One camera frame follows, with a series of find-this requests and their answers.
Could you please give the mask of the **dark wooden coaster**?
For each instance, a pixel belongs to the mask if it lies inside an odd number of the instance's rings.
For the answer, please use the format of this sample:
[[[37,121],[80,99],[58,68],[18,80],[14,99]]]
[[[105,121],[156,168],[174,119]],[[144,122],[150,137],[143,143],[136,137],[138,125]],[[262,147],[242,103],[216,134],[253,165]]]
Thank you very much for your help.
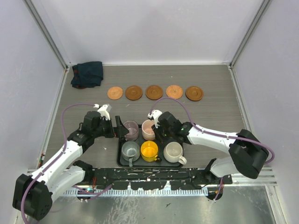
[[[191,101],[200,101],[204,96],[204,92],[197,86],[190,86],[186,89],[185,95]]]
[[[129,86],[125,91],[125,96],[127,99],[135,101],[142,97],[143,91],[140,86],[132,85]]]
[[[151,100],[158,100],[163,96],[163,89],[158,85],[151,85],[146,89],[146,97]]]

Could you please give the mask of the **pink ceramic mug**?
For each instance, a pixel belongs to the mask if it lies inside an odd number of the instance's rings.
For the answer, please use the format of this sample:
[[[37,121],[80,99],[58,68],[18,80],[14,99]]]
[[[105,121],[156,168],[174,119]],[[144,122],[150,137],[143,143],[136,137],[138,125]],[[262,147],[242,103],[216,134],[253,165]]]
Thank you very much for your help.
[[[145,140],[153,141],[155,139],[155,133],[152,129],[154,125],[153,120],[146,120],[142,123],[142,136]]]

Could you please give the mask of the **woven rattan coaster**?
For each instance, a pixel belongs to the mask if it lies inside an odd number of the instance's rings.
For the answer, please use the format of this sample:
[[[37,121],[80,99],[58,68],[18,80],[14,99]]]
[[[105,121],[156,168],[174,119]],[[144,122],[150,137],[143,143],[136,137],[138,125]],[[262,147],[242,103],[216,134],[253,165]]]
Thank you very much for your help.
[[[166,89],[166,95],[170,98],[179,99],[183,96],[183,89],[178,85],[170,85]]]

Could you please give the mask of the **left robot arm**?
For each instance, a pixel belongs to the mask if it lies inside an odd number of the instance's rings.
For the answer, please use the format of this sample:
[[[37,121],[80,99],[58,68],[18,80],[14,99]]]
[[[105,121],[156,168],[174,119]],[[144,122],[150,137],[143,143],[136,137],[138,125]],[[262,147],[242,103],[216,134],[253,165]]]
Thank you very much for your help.
[[[37,221],[43,219],[68,188],[79,182],[88,185],[93,181],[92,166],[77,158],[96,138],[121,139],[129,133],[119,116],[115,120],[116,126],[113,126],[107,111],[89,111],[50,160],[32,174],[21,174],[17,178],[12,206],[21,212],[24,223],[28,223],[27,216]]]

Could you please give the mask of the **light orange coaster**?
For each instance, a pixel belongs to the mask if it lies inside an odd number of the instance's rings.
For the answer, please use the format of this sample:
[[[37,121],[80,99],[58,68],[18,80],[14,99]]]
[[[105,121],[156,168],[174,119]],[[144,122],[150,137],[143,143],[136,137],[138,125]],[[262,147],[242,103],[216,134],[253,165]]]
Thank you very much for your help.
[[[107,91],[107,96],[112,100],[117,100],[117,99],[121,98],[122,95],[123,95],[123,89],[118,86],[111,87]]]

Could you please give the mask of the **purple mug black handle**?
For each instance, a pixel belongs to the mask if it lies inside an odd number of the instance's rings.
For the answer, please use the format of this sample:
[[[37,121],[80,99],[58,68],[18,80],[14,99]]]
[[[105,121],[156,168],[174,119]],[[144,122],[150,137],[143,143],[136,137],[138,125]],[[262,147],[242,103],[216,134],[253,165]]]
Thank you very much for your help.
[[[123,125],[128,129],[128,134],[125,136],[126,141],[135,141],[139,137],[139,126],[135,121],[128,120],[123,123]]]

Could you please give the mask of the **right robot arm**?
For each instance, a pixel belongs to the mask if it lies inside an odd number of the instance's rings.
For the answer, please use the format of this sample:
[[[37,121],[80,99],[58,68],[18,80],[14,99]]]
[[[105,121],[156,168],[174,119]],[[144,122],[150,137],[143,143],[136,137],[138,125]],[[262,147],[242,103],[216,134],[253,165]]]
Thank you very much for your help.
[[[226,158],[212,159],[205,168],[205,179],[211,184],[237,173],[256,179],[269,156],[269,150],[245,129],[238,133],[215,131],[192,122],[181,123],[170,112],[159,110],[150,112],[148,118],[154,121],[152,129],[160,142],[172,139],[181,144],[206,146],[228,154]]]

